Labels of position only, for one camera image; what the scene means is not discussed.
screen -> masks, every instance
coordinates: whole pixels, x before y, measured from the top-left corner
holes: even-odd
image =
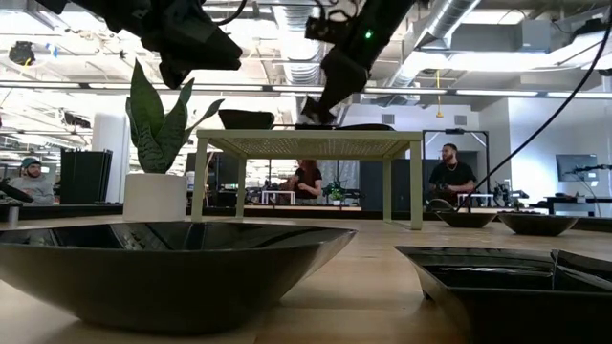
[[[576,168],[596,166],[595,154],[559,154],[557,155],[557,175],[560,182],[598,182],[597,170],[575,173]]]

white side table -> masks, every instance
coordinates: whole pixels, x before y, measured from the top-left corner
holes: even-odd
[[[262,191],[261,192],[261,204],[268,204],[270,195],[273,195],[273,197],[276,198],[277,194],[289,194],[289,196],[291,197],[289,204],[295,205],[295,192],[294,191]]]

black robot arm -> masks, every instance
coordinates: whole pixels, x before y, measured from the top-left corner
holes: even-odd
[[[36,0],[60,14],[68,0]],[[128,30],[159,52],[164,83],[178,89],[192,70],[237,70],[242,50],[202,10],[201,0],[72,0],[104,18],[112,32]]]
[[[417,0],[366,0],[359,15],[345,22],[311,18],[306,37],[335,44],[321,61],[327,83],[321,98],[307,97],[302,114],[319,124],[331,123],[330,110],[359,92],[372,65]]]

dark bowl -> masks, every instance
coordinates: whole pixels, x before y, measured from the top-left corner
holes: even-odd
[[[520,235],[558,236],[576,224],[578,218],[569,216],[503,213],[499,220]]]
[[[269,112],[219,110],[219,118],[226,129],[272,129],[274,115]]]
[[[218,333],[273,305],[355,234],[187,222],[0,231],[0,278],[86,322]]]
[[[438,217],[452,227],[482,228],[488,225],[497,214],[439,212]]]
[[[378,123],[347,125],[336,128],[336,130],[395,131],[390,125]]]
[[[563,251],[396,247],[472,344],[598,343],[612,263]]]

small plant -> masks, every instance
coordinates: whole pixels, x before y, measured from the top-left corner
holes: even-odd
[[[189,140],[191,131],[219,111],[224,99],[215,100],[204,115],[187,128],[187,103],[191,98],[193,80],[183,87],[176,105],[165,115],[160,96],[136,60],[125,111],[130,118],[132,143],[138,150],[138,161],[145,173],[165,174]]]
[[[342,199],[344,198],[344,195],[342,194],[340,190],[334,189],[332,190],[332,193],[329,194],[329,197],[334,201],[342,201]]]

